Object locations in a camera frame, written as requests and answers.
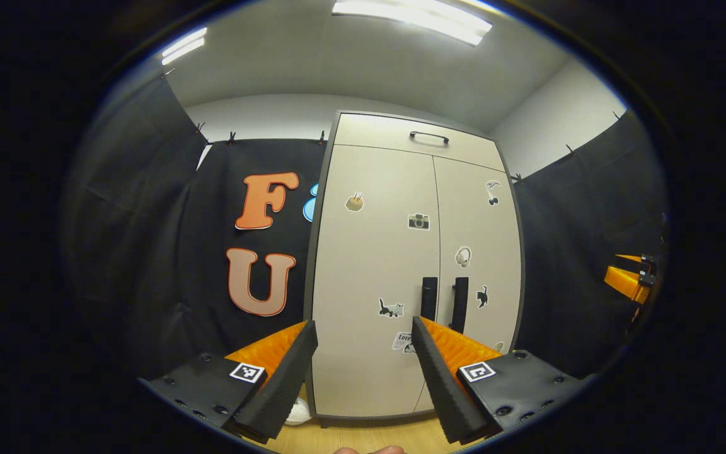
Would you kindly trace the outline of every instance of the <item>white cabinet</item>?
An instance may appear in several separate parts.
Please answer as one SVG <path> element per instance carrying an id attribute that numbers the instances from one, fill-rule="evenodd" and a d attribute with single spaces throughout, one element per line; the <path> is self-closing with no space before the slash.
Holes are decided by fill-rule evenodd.
<path id="1" fill-rule="evenodd" d="M 421 120 L 340 112 L 312 226 L 305 317 L 319 347 L 308 400 L 320 417 L 432 410 L 405 334 L 423 308 L 452 321 L 469 278 L 464 334 L 513 345 L 521 313 L 521 237 L 495 144 Z M 423 291 L 437 279 L 437 293 Z"/>

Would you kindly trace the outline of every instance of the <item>finger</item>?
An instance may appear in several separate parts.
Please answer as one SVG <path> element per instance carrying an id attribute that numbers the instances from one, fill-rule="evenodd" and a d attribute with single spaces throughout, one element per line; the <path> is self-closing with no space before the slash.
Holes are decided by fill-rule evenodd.
<path id="1" fill-rule="evenodd" d="M 405 454 L 405 450 L 400 446 L 385 446 L 385 448 L 379 451 L 372 452 L 371 454 Z"/>

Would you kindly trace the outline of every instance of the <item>cabinet drawer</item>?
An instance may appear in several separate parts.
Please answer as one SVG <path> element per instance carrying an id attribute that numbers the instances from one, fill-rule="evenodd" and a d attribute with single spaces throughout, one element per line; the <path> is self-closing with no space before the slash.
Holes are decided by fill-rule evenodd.
<path id="1" fill-rule="evenodd" d="M 444 139 L 428 134 L 446 137 L 449 142 L 444 143 Z M 335 133 L 335 144 L 400 149 L 505 171 L 495 142 L 421 121 L 343 113 Z"/>

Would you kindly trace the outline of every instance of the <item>cabinet handle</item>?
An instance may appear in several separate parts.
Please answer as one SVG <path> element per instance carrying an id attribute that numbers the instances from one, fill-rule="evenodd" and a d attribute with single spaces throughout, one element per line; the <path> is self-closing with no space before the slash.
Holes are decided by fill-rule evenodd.
<path id="1" fill-rule="evenodd" d="M 420 315 L 435 322 L 435 297 L 439 293 L 439 278 L 422 278 L 422 308 Z"/>
<path id="2" fill-rule="evenodd" d="M 456 284 L 452 287 L 455 290 L 455 299 L 452 302 L 452 322 L 450 328 L 464 334 L 464 319 L 466 319 L 466 300 L 470 293 L 470 279 L 468 277 L 456 277 Z"/>
<path id="3" fill-rule="evenodd" d="M 449 141 L 450 141 L 448 138 L 446 138 L 444 136 L 440 136 L 438 134 L 431 134 L 429 132 L 411 131 L 411 137 L 416 137 L 416 134 L 423 134 L 426 136 L 438 137 L 440 139 L 444 139 L 444 143 L 449 143 Z"/>

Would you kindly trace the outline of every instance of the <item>drawer handle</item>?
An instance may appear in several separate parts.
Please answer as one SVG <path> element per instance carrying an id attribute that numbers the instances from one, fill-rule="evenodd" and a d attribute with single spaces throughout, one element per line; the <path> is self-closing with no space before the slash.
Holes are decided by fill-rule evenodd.
<path id="1" fill-rule="evenodd" d="M 446 143 L 446 144 L 449 143 L 449 141 L 450 141 L 448 138 L 446 138 L 444 136 L 439 136 L 438 134 L 431 134 L 429 132 L 411 131 L 411 137 L 416 137 L 416 134 L 424 134 L 426 136 L 438 137 L 440 139 L 444 139 L 444 143 Z"/>

